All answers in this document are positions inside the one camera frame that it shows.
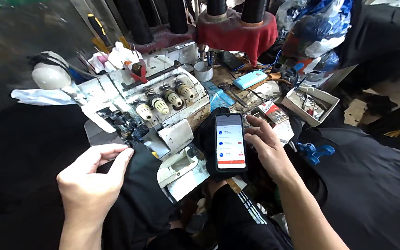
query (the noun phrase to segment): smartphone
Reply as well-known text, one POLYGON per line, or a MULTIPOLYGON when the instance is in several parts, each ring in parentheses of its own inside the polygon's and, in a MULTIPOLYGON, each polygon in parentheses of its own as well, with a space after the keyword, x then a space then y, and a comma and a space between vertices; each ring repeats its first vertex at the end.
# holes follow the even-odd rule
POLYGON ((217 54, 217 59, 220 64, 228 68, 230 71, 236 71, 243 67, 245 63, 239 60, 235 55, 229 51, 221 51, 217 54))
POLYGON ((242 115, 218 114, 216 122, 216 168, 219 172, 245 172, 246 153, 242 115))

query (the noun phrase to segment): app screen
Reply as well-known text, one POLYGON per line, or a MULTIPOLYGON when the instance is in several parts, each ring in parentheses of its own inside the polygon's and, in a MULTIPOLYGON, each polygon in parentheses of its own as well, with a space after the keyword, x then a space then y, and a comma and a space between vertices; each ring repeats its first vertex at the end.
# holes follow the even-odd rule
POLYGON ((240 115, 216 117, 217 166, 221 169, 245 167, 240 115))

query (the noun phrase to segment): screwdriver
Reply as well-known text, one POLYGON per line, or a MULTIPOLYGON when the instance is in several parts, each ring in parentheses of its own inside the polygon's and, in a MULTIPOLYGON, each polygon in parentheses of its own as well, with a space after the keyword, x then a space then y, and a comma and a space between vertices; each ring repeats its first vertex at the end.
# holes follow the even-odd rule
POLYGON ((96 18, 92 13, 89 13, 87 14, 87 19, 89 20, 89 23, 92 25, 92 28, 95 30, 98 36, 103 40, 104 45, 108 48, 112 47, 108 37, 106 36, 106 32, 104 31, 104 28, 98 18, 96 18))

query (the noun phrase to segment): red cloth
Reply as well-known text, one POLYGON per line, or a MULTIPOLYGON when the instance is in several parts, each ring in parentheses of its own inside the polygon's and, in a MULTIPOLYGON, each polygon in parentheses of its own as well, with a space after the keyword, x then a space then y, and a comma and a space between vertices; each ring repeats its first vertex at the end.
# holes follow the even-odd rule
POLYGON ((162 48, 168 48, 186 41, 195 40, 196 27, 187 25, 186 34, 174 34, 169 30, 169 25, 152 27, 151 32, 154 36, 152 43, 139 45, 135 44, 135 49, 140 53, 149 53, 162 48))
POLYGON ((220 23, 209 23, 206 15, 203 12, 199 16, 197 43, 216 49, 245 52, 253 66, 257 64, 260 54, 270 48, 277 38, 277 23, 269 12, 265 12, 264 22, 258 27, 243 27, 240 14, 232 9, 227 10, 227 20, 220 23))

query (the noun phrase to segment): blue power bank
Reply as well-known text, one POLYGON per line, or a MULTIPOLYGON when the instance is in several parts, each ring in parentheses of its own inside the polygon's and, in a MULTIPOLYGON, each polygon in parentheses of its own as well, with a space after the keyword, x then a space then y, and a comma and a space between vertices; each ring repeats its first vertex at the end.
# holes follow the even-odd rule
POLYGON ((240 89, 246 89, 260 81, 265 80, 267 77, 268 75, 263 73, 263 71, 256 70, 235 79, 233 83, 240 89))

